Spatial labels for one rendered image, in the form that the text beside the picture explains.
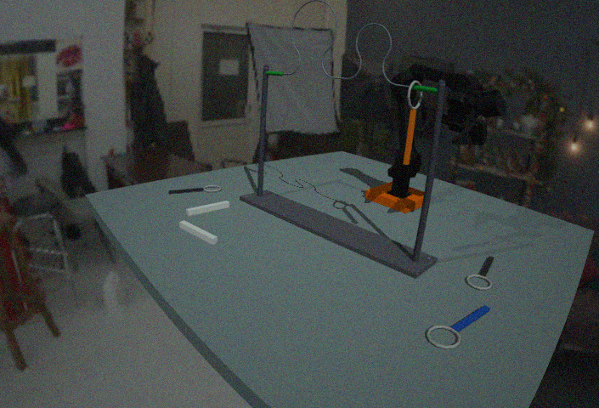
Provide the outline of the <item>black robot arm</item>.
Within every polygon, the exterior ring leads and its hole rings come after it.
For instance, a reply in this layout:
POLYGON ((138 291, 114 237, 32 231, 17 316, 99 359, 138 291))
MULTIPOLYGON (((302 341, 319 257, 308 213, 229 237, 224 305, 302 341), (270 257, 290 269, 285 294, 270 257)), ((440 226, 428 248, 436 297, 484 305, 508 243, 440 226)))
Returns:
MULTIPOLYGON (((451 74, 426 65, 414 64, 408 70, 401 71, 397 76, 394 76, 391 82, 409 86, 413 81, 422 84, 424 78, 433 82, 443 79, 445 85, 452 90, 446 99, 449 108, 456 112, 465 113, 463 116, 466 120, 473 110, 475 111, 475 118, 481 114, 485 118, 506 114, 506 102, 500 94, 500 90, 486 92, 475 76, 451 74)), ((399 150, 395 155, 395 164, 388 169, 388 176, 393 178, 393 187, 387 193, 404 199, 412 195, 409 193, 410 178, 414 178, 422 166, 421 153, 417 153, 415 149, 415 136, 413 136, 410 164, 404 165, 405 144, 410 118, 410 107, 407 99, 409 88, 393 84, 391 84, 391 88, 393 97, 398 103, 399 150)))

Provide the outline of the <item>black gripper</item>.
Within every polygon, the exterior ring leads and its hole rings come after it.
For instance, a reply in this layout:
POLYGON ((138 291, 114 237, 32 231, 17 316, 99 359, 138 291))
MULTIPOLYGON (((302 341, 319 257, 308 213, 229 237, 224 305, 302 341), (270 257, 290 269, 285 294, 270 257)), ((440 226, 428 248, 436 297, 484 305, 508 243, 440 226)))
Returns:
MULTIPOLYGON (((435 118, 435 106, 424 105, 421 109, 423 127, 421 135, 432 133, 433 122, 435 118)), ((452 140, 452 145, 483 145, 487 139, 487 123, 484 120, 475 118, 475 111, 472 110, 471 115, 466 120, 463 116, 465 113, 460 113, 448 109, 449 114, 442 115, 441 123, 447 124, 450 131, 459 133, 452 140)))

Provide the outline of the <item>orange handle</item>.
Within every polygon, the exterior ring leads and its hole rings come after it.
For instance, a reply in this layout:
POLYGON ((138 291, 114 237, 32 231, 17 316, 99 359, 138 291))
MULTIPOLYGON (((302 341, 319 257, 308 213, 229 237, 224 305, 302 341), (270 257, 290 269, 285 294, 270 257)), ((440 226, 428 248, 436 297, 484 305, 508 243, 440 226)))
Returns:
POLYGON ((420 92, 420 97, 419 97, 419 101, 417 103, 417 105, 415 107, 412 106, 411 102, 410 102, 410 93, 411 93, 411 89, 413 88, 413 85, 415 85, 417 83, 418 86, 420 86, 420 83, 418 81, 413 81, 410 86, 409 86, 409 90, 408 90, 408 105, 410 107, 410 118, 409 118, 409 126, 408 126, 408 135, 407 135, 407 139, 406 139, 406 147, 405 147, 405 152, 404 152, 404 165, 409 165, 410 164, 410 152, 412 149, 412 140, 413 140, 413 132, 414 132, 414 128, 415 128, 415 117, 416 117, 416 109, 421 105, 421 101, 422 101, 422 92, 420 92))

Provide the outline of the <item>white rectangular bar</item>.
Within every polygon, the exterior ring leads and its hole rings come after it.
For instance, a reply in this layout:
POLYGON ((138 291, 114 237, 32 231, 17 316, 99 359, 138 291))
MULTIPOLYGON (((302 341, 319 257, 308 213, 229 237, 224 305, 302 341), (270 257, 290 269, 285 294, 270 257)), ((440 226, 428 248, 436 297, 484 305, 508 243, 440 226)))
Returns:
POLYGON ((208 233, 207 231, 204 231, 203 229, 200 229, 197 226, 194 226, 193 224, 191 224, 187 221, 179 222, 179 228, 182 230, 188 231, 193 235, 200 237, 202 240, 207 241, 210 244, 215 245, 218 243, 217 236, 212 235, 212 234, 208 233))
POLYGON ((228 201, 221 201, 221 202, 217 202, 217 203, 213 203, 213 204, 209 204, 209 205, 205 205, 205 206, 193 207, 193 208, 186 209, 186 214, 187 215, 197 215, 197 214, 202 214, 202 213, 209 213, 212 211, 216 211, 216 210, 220 210, 220 209, 224 209, 224 208, 228 208, 228 207, 229 207, 228 201))

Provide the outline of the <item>grey loop with blue handle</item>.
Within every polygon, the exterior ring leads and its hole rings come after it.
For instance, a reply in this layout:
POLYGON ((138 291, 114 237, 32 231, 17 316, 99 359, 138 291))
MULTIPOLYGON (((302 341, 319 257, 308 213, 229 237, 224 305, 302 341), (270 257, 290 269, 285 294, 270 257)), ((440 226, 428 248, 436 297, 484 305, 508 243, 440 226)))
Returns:
POLYGON ((478 320, 479 318, 481 318, 483 315, 487 314, 489 311, 490 311, 490 308, 487 307, 486 305, 484 305, 483 307, 481 307, 474 313, 468 315, 464 320, 461 320, 460 322, 458 322, 456 325, 454 325, 452 327, 444 326, 444 325, 432 326, 427 330, 427 335, 426 335, 427 340, 434 346, 440 347, 441 349, 453 349, 453 348, 457 347, 461 341, 461 336, 460 336, 460 334, 458 334, 458 332, 461 331, 462 329, 466 328, 466 326, 469 326, 475 320, 478 320), (438 344, 437 342, 434 342, 434 340, 432 340, 430 337, 430 333, 432 330, 434 330, 436 328, 446 329, 446 330, 450 330, 451 332, 453 332, 456 335, 456 337, 458 338, 457 343, 455 343, 453 345, 445 346, 442 344, 438 344))

